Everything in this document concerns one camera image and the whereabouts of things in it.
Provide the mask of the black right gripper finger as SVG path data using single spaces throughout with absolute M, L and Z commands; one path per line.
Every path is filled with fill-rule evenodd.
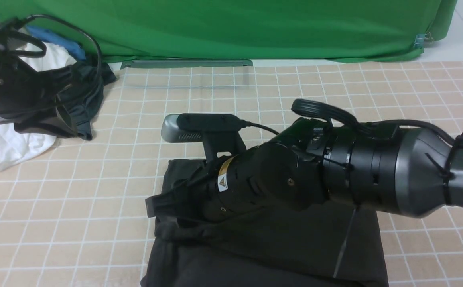
M 145 199 L 147 217 L 200 218 L 187 187 L 173 188 Z

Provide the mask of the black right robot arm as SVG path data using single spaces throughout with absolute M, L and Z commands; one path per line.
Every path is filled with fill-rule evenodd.
M 377 122 L 373 135 L 299 118 L 246 149 L 251 122 L 229 114 L 165 117 L 166 142 L 202 142 L 206 159 L 187 179 L 147 198 L 147 216 L 216 223 L 274 206 L 304 210 L 333 201 L 410 218 L 463 208 L 463 140 L 446 143 L 436 126 Z

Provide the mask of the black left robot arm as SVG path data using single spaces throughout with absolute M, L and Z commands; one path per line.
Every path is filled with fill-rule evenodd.
M 24 58 L 41 59 L 47 46 L 21 32 L 24 21 L 0 24 L 0 125 L 17 133 L 75 138 L 77 125 L 61 100 L 62 93 L 81 82 L 73 65 L 36 71 Z

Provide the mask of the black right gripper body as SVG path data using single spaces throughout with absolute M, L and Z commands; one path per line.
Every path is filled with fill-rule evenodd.
M 299 118 L 271 140 L 206 162 L 191 178 L 191 206 L 202 220 L 223 220 L 264 207 L 304 210 L 328 200 L 321 155 L 308 152 L 326 122 Z

